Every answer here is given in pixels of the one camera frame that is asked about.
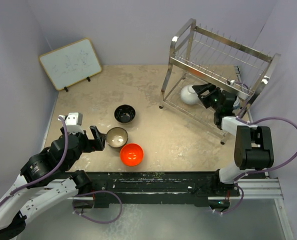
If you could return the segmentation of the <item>orange bowl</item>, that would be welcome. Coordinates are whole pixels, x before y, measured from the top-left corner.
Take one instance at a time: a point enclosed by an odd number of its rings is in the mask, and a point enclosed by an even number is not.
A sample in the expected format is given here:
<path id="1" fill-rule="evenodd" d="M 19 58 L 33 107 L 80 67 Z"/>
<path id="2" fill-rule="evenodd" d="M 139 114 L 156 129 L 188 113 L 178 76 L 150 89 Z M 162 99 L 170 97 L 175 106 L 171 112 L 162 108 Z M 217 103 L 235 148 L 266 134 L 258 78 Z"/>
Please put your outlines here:
<path id="1" fill-rule="evenodd" d="M 143 148 L 136 143 L 128 143 L 120 150 L 120 159 L 128 167 L 139 165 L 144 159 Z"/>

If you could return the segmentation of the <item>blue floral white bowl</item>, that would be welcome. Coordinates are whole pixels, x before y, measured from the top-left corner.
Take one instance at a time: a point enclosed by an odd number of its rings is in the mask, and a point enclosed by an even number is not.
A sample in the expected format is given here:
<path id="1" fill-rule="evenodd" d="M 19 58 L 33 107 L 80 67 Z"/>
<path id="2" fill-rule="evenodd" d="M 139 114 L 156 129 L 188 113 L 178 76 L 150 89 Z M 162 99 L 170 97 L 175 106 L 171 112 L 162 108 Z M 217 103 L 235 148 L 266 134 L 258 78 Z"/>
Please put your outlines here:
<path id="1" fill-rule="evenodd" d="M 235 102 L 233 103 L 233 111 L 237 111 L 239 110 L 241 107 L 241 102 L 240 102 L 240 98 L 237 96 L 235 99 Z"/>

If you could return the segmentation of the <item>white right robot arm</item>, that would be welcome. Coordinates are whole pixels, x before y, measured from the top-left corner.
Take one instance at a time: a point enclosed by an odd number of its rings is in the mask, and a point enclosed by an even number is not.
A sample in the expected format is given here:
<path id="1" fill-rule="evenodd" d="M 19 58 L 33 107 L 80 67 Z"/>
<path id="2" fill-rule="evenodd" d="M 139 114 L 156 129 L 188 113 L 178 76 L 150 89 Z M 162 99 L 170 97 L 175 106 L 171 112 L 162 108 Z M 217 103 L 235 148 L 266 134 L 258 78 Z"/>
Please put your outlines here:
<path id="1" fill-rule="evenodd" d="M 216 127 L 235 136 L 233 163 L 221 168 L 218 179 L 211 183 L 210 188 L 215 195 L 222 196 L 228 191 L 229 185 L 252 171 L 262 171 L 273 166 L 270 128 L 242 122 L 234 113 L 237 95 L 211 83 L 193 85 L 191 88 L 205 108 L 214 110 L 213 122 Z"/>

